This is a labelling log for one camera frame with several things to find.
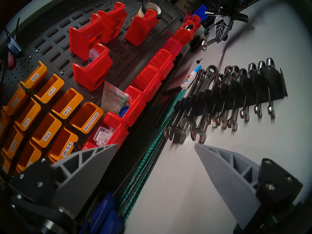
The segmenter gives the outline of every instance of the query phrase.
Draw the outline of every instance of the tape roll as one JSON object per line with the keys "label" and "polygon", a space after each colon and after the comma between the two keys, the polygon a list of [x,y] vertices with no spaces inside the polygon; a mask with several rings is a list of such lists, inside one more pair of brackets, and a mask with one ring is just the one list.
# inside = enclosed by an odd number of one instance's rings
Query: tape roll
{"label": "tape roll", "polygon": [[149,1],[145,1],[143,3],[143,6],[141,6],[141,8],[138,12],[139,17],[144,17],[144,14],[147,12],[148,9],[152,9],[154,11],[157,11],[158,14],[157,14],[156,18],[158,20],[160,20],[160,18],[163,17],[163,9],[160,6],[156,5],[155,3],[152,3]]}

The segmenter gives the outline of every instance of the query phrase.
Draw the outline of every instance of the screw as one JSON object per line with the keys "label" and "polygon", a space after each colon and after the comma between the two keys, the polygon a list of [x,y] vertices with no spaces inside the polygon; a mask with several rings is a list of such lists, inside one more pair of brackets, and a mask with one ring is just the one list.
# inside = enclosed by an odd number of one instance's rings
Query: screw
{"label": "screw", "polygon": [[266,188],[267,188],[268,190],[274,191],[274,190],[275,190],[275,185],[272,184],[272,183],[267,183],[267,184],[266,184]]}
{"label": "screw", "polygon": [[286,176],[285,179],[286,179],[288,182],[292,182],[292,181],[293,181],[293,178],[290,177],[290,176]]}

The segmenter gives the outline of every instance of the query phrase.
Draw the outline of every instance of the blue plastic part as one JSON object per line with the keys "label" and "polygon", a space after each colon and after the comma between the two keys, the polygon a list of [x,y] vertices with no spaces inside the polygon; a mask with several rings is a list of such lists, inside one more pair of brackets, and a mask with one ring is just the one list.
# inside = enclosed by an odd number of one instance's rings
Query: blue plastic part
{"label": "blue plastic part", "polygon": [[105,199],[99,204],[99,206],[92,213],[92,222],[89,225],[88,233],[96,234],[100,230],[102,224],[106,220],[111,210],[115,207],[116,200],[112,198],[112,193],[108,193]]}
{"label": "blue plastic part", "polygon": [[118,112],[118,116],[123,117],[124,114],[126,114],[127,110],[130,108],[130,106],[126,105],[123,106],[122,108],[120,108],[119,112]]}
{"label": "blue plastic part", "polygon": [[206,19],[206,15],[205,15],[205,12],[207,10],[207,7],[205,7],[205,5],[202,5],[201,7],[199,7],[196,12],[193,13],[193,15],[197,15],[200,17],[201,21],[202,22],[203,20]]}
{"label": "blue plastic part", "polygon": [[82,228],[80,229],[79,234],[84,234],[85,228],[88,228],[88,226],[89,226],[89,222],[86,222],[85,224],[83,224]]}
{"label": "blue plastic part", "polygon": [[198,65],[198,67],[197,67],[196,69],[194,69],[194,71],[195,71],[196,73],[198,73],[198,71],[200,71],[201,68],[202,68],[202,66],[201,66],[201,65]]}
{"label": "blue plastic part", "polygon": [[111,211],[99,234],[118,234],[122,229],[122,220],[117,218],[118,211]]}

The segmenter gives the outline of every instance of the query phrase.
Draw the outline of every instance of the super glue bottle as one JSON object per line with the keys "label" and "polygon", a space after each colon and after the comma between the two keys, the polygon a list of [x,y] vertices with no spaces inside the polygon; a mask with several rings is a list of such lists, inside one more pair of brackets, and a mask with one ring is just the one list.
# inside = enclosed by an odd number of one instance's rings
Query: super glue bottle
{"label": "super glue bottle", "polygon": [[186,89],[190,86],[190,84],[191,84],[191,83],[193,82],[193,80],[195,79],[197,72],[200,71],[201,68],[202,68],[202,66],[199,65],[194,71],[192,71],[192,72],[190,73],[190,75],[189,75],[188,77],[186,77],[185,81],[184,81],[184,82],[182,83],[182,85],[181,85],[181,88],[182,88],[183,90],[186,90]]}

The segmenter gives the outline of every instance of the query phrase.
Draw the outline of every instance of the blue lid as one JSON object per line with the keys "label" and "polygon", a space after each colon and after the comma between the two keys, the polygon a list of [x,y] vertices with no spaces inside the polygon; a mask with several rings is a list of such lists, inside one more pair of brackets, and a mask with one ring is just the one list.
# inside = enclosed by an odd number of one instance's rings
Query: blue lid
{"label": "blue lid", "polygon": [[128,110],[129,108],[130,108],[130,106],[128,106],[128,105],[126,105],[126,106],[120,108],[120,110],[119,110],[119,112],[118,112],[118,116],[123,117],[123,116],[126,114],[126,112],[127,112],[127,110]]}
{"label": "blue lid", "polygon": [[194,71],[198,73],[198,71],[200,71],[201,68],[202,68],[202,66],[199,65],[196,69],[194,69]]}

